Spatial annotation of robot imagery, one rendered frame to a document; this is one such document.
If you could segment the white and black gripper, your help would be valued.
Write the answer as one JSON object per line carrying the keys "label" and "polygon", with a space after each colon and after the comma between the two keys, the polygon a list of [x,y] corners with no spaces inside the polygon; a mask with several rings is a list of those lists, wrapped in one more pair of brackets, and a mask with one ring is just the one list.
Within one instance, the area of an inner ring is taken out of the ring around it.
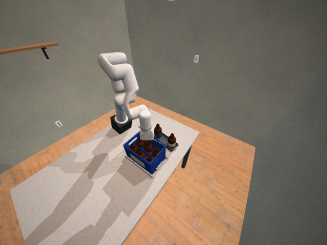
{"label": "white and black gripper", "polygon": [[154,139],[156,139],[156,136],[154,135],[153,128],[148,132],[143,132],[140,129],[139,134],[140,134],[140,136],[138,138],[141,139],[144,142],[145,145],[146,145],[146,140],[150,140],[150,145],[151,145],[152,141]]}

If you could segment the brown glass bottle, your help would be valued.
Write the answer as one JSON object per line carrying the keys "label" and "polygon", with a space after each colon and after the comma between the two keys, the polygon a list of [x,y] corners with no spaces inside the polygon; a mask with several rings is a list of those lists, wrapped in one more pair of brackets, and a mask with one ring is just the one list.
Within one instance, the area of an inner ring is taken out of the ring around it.
{"label": "brown glass bottle", "polygon": [[153,161],[154,157],[152,157],[151,155],[148,155],[146,161],[148,161],[149,163],[151,163],[151,161]]}
{"label": "brown glass bottle", "polygon": [[144,142],[142,141],[142,140],[140,140],[139,138],[138,138],[138,141],[136,142],[136,144],[137,144],[137,146],[139,147],[139,148],[142,148],[142,147],[144,147]]}
{"label": "brown glass bottle", "polygon": [[158,147],[156,147],[152,152],[152,156],[155,158],[159,154],[160,151],[161,150]]}
{"label": "brown glass bottle", "polygon": [[157,124],[154,128],[154,135],[156,136],[156,138],[161,138],[162,136],[162,129],[159,124]]}
{"label": "brown glass bottle", "polygon": [[134,145],[134,143],[131,143],[131,147],[129,149],[131,149],[135,153],[137,153],[137,151],[138,151],[138,147],[136,145]]}
{"label": "brown glass bottle", "polygon": [[169,148],[174,148],[176,143],[176,138],[173,133],[168,137],[168,147]]}
{"label": "brown glass bottle", "polygon": [[146,154],[145,154],[145,152],[143,152],[141,149],[139,149],[137,152],[138,152],[137,154],[138,154],[140,157],[142,157],[143,159],[146,159]]}
{"label": "brown glass bottle", "polygon": [[144,145],[145,152],[150,154],[153,151],[153,144],[150,145],[150,141],[146,141],[146,145]]}

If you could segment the dark blue crate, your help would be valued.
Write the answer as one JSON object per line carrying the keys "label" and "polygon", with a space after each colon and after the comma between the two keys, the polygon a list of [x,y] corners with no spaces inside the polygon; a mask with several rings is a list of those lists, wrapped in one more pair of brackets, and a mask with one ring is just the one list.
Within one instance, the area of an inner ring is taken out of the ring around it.
{"label": "dark blue crate", "polygon": [[[137,134],[135,134],[131,139],[129,139],[125,144],[123,144],[123,147],[125,149],[125,152],[127,154],[127,156],[132,159],[134,162],[136,162],[138,165],[140,165],[142,168],[144,168],[146,171],[148,171],[150,174],[154,174],[154,172],[156,171],[156,168],[159,166],[159,164],[161,162],[163,162],[166,158],[166,146],[161,144],[160,142],[153,140],[152,144],[153,144],[153,150],[158,147],[161,151],[159,152],[159,154],[153,159],[153,161],[151,163],[147,162],[146,159],[143,159],[142,157],[140,157],[138,154],[136,154],[135,152],[133,152],[130,148],[129,143],[135,139],[137,137],[137,139],[133,142],[134,145],[136,145],[136,142],[138,141],[138,137],[139,137],[139,132]],[[137,145],[136,145],[137,146]],[[138,147],[138,146],[137,146]],[[141,149],[143,152],[145,152],[144,147],[139,148]],[[153,151],[152,151],[153,152]],[[148,155],[152,156],[152,152],[150,154],[148,154],[147,152],[145,152],[146,154],[146,158],[148,157]],[[160,156],[160,157],[159,157]],[[158,158],[159,157],[159,158]]]}

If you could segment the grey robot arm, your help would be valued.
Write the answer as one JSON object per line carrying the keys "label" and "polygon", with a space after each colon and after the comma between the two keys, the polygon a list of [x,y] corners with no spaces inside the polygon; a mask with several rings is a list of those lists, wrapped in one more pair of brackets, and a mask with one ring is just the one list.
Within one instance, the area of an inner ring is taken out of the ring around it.
{"label": "grey robot arm", "polygon": [[[129,108],[129,104],[135,102],[135,93],[139,90],[133,68],[126,63],[127,58],[124,53],[106,53],[98,55],[98,63],[111,79],[112,87],[115,93],[121,93],[114,96],[115,103],[115,121],[118,124],[124,124],[130,120],[139,118],[140,126],[143,132],[152,129],[151,114],[145,105],[139,105]],[[122,93],[125,92],[125,93]]]}

